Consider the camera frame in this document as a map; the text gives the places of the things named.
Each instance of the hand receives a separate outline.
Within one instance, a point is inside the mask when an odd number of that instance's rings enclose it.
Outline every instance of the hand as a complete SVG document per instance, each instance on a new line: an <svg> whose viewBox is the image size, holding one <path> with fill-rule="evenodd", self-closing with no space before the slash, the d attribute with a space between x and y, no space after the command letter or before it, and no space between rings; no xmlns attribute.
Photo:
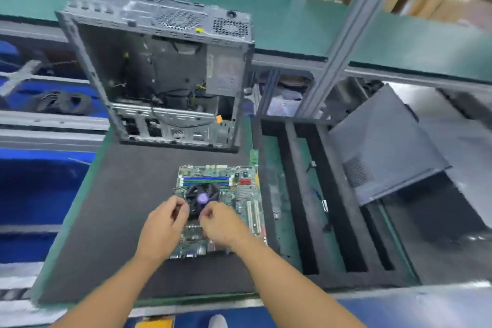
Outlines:
<svg viewBox="0 0 492 328"><path fill-rule="evenodd" d="M222 202L211 201L200 213L200 225L207 237L236 252L237 247L253 234L232 207Z"/></svg>
<svg viewBox="0 0 492 328"><path fill-rule="evenodd" d="M189 206L185 200L177 196L169 197L149 214L133 258L159 267L180 241L188 215Z"/></svg>

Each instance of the open computer tower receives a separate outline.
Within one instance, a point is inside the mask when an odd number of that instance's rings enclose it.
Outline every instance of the open computer tower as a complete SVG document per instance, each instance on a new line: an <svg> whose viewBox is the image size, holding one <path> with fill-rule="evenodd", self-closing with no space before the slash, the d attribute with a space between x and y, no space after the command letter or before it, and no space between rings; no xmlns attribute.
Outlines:
<svg viewBox="0 0 492 328"><path fill-rule="evenodd" d="M181 0L68 0L57 13L120 140L233 149L249 14Z"/></svg>

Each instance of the white shoe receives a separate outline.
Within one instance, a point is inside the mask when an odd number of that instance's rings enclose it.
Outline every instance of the white shoe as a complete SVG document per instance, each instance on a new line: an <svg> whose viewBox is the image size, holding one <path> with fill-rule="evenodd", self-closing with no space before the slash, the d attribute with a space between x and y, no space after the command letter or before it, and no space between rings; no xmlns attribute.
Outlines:
<svg viewBox="0 0 492 328"><path fill-rule="evenodd" d="M227 328L224 315L217 314L212 316L209 321L209 328Z"/></svg>

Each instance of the forearm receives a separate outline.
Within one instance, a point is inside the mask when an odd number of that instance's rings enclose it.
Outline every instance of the forearm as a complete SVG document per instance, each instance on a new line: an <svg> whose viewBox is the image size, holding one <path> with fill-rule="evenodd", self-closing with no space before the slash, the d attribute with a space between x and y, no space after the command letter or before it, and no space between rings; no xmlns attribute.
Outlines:
<svg viewBox="0 0 492 328"><path fill-rule="evenodd" d="M121 328L155 270L155 265L133 258L52 327Z"/></svg>
<svg viewBox="0 0 492 328"><path fill-rule="evenodd" d="M234 251L248 268L265 307L280 328L364 327L261 240L249 238Z"/></svg>

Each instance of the motherboard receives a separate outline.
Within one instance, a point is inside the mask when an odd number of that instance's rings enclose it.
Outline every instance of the motherboard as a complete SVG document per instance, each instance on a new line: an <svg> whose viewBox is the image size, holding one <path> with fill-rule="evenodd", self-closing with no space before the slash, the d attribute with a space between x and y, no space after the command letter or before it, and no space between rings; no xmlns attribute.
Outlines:
<svg viewBox="0 0 492 328"><path fill-rule="evenodd" d="M210 201L232 207L251 233L267 242L257 166L181 166L175 194L189 206L188 223L170 258L190 258L217 251L229 251L206 238L199 215Z"/></svg>

